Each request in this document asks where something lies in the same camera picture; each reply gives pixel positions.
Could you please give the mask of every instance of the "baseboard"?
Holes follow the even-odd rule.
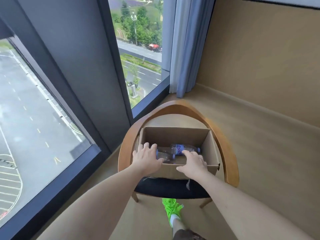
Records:
[[[251,108],[257,109],[257,110],[259,110],[259,111],[261,111],[261,112],[264,112],[264,113],[273,115],[273,116],[278,117],[278,118],[282,118],[282,119],[284,119],[284,120],[286,120],[286,121],[288,121],[288,122],[290,122],[290,123],[299,124],[299,125],[301,125],[301,126],[304,126],[304,127],[309,128],[309,129],[311,129],[311,130],[320,131],[320,128],[319,128],[319,127],[316,127],[316,126],[314,126],[314,125],[310,125],[310,124],[308,124],[308,123],[306,123],[306,122],[302,122],[302,121],[300,121],[300,120],[294,119],[294,118],[292,118],[292,117],[289,117],[289,116],[284,115],[284,114],[282,114],[282,113],[276,112],[276,111],[274,111],[274,110],[271,110],[271,109],[262,107],[262,106],[260,106],[260,105],[257,105],[257,104],[251,103],[251,102],[248,102],[248,101],[243,100],[243,99],[241,99],[241,98],[234,97],[234,96],[232,96],[232,95],[230,95],[230,94],[227,94],[227,93],[218,91],[218,90],[216,90],[216,89],[207,87],[207,86],[205,86],[205,85],[203,85],[203,84],[199,84],[199,83],[196,83],[196,84],[197,84],[198,86],[200,86],[200,87],[202,87],[202,88],[205,88],[205,89],[208,89],[208,90],[210,90],[210,91],[212,91],[212,92],[214,92],[214,93],[216,93],[216,94],[219,94],[219,95],[221,95],[221,96],[224,96],[224,97],[226,97],[226,98],[229,98],[229,99],[231,99],[231,100],[233,100],[233,101],[236,101],[236,102],[238,102],[238,103],[241,103],[241,104],[243,104],[243,105],[249,106],[249,107],[251,107]]]

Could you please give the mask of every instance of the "person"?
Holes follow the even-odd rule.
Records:
[[[38,240],[109,239],[138,182],[161,167],[163,159],[156,159],[156,149],[156,144],[151,148],[149,143],[139,145],[128,168],[88,190],[62,212]],[[209,173],[201,155],[189,151],[183,154],[186,165],[177,170],[208,192],[239,240],[312,239],[274,210]],[[163,199],[162,203],[173,228],[174,240],[203,239],[183,225],[182,206],[176,200]]]

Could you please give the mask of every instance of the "glass pane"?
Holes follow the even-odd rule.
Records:
[[[0,227],[90,142],[7,40],[0,40]]]
[[[108,0],[131,108],[161,79],[163,0]]]

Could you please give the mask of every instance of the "curved wooden backrest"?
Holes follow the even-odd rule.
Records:
[[[132,161],[132,152],[134,150],[134,143],[139,135],[140,129],[151,119],[167,114],[180,114],[192,117],[205,124],[206,127],[212,131],[214,140],[218,145],[222,158],[224,180],[226,183],[237,187],[239,185],[238,163],[229,141],[217,125],[215,125],[208,118],[204,117],[198,110],[196,110],[183,99],[170,101],[158,106],[131,126],[125,135],[120,148],[118,171],[122,171],[130,166]]]

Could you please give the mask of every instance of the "cardboard box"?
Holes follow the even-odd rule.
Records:
[[[136,147],[138,144],[146,142],[149,142],[150,146],[156,143],[159,147],[170,147],[171,144],[187,144],[199,147],[210,173],[215,175],[220,166],[217,147],[210,129],[145,126],[140,131]],[[176,170],[176,167],[185,165],[186,161],[187,158],[184,155],[176,156],[173,161],[175,164],[162,164],[160,170],[151,174],[150,177],[188,179],[183,173]]]

